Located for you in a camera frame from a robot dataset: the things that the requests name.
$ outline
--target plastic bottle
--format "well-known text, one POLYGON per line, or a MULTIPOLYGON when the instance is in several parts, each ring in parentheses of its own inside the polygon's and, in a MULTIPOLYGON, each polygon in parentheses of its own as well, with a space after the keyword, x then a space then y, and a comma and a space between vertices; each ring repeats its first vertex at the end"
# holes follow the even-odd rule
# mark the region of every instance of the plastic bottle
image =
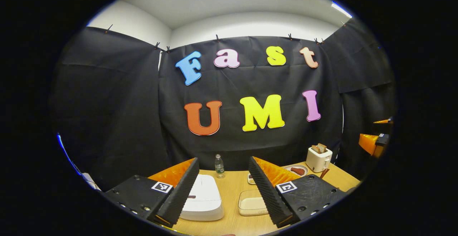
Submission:
POLYGON ((221 156, 219 154, 216 155, 215 170, 216 170, 216 173, 217 173, 217 177, 219 179, 222 179, 222 178, 225 177, 225 175, 224 175, 224 163, 223 163, 223 160, 221 159, 221 156))

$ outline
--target table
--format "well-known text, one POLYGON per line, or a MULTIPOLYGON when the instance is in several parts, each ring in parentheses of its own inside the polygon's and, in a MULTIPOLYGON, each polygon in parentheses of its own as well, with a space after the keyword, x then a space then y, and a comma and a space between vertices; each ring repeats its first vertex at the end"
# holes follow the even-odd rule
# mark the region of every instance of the table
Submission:
MULTIPOLYGON (((305 162, 297 164, 308 167, 305 162)), ((286 226, 277 228, 268 214, 256 216, 242 216, 239 214, 240 193, 245 190, 257 189, 256 185, 251 185, 247 182, 248 173, 248 171, 226 171, 224 172, 226 177, 218 179, 214 170, 200 170, 199 174, 211 175, 215 178, 223 202, 224 217, 216 221, 190 221, 179 218, 177 224, 173 226, 173 230, 194 236, 220 236, 225 234, 258 236, 286 228, 286 226)), ((309 168, 307 174, 320 176, 321 172, 314 173, 309 168)), ((356 187, 360 182, 333 164, 329 164, 329 171, 323 179, 344 192, 356 187)))

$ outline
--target black curtain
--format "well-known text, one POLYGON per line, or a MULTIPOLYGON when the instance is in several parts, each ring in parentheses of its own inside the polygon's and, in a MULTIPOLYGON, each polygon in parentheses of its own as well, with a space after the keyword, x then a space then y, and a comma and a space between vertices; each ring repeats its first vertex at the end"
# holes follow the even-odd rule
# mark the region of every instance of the black curtain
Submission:
POLYGON ((170 166, 157 110, 159 53, 136 38, 86 27, 57 64, 54 129, 103 191, 170 166))
POLYGON ((342 102, 329 60, 321 45, 308 40, 283 37, 236 37, 185 45, 162 53, 159 69, 159 113, 167 150, 174 163, 198 157, 202 169, 214 169, 220 153, 226 170, 247 170, 250 156, 277 165, 305 161, 308 147, 323 143, 333 151, 334 160, 342 133, 342 102), (266 49, 279 46, 286 63, 272 66, 266 49), (317 68, 309 67, 299 52, 314 52, 317 68), (216 52, 238 52, 237 68, 219 68, 213 63, 216 52), (201 78, 185 85, 185 76, 175 64, 194 51, 201 53, 201 78), (307 121, 304 91, 315 90, 319 120, 307 121), (245 109, 239 102, 254 97, 263 107, 269 95, 281 96, 284 127, 242 131, 245 109), (221 101, 220 128, 213 135, 195 135, 188 129, 185 104, 197 102, 202 126, 210 124, 209 101, 221 101))
POLYGON ((377 159, 358 144, 360 134, 386 132, 385 120, 396 113, 394 75, 383 47, 358 19, 350 19, 322 44, 343 105, 343 132, 335 164, 363 179, 377 159))

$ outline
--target ceiling light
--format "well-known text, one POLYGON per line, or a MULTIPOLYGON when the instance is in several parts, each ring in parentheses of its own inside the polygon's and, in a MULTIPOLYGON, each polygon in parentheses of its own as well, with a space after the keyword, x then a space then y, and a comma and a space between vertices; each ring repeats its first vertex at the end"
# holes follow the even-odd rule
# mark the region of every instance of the ceiling light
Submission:
POLYGON ((343 14, 345 14, 345 16, 347 16, 349 18, 352 18, 351 15, 348 14, 348 12, 346 12, 344 9, 342 9, 342 7, 337 5, 335 2, 332 2, 331 7, 333 7, 334 9, 337 9, 338 11, 342 12, 343 14))

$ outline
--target white plate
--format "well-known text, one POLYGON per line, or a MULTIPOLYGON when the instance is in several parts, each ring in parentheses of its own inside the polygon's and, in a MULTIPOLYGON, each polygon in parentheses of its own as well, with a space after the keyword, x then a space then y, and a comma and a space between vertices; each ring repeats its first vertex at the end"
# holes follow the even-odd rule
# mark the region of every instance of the white plate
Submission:
POLYGON ((247 180, 248 180, 248 183, 252 184, 252 185, 255 185, 255 180, 252 178, 250 179, 250 174, 247 174, 247 180))
POLYGON ((305 175, 307 175, 307 173, 309 172, 309 169, 303 165, 296 165, 296 164, 293 164, 293 165, 288 165, 286 166, 285 168, 283 169, 286 169, 288 171, 291 171, 292 173, 296 174, 296 175, 299 175, 300 177, 304 177, 305 175), (301 168, 301 169, 304 169, 305 173, 304 175, 300 176, 299 174, 295 173, 295 172, 292 172, 291 171, 291 168, 294 167, 294 168, 301 168))

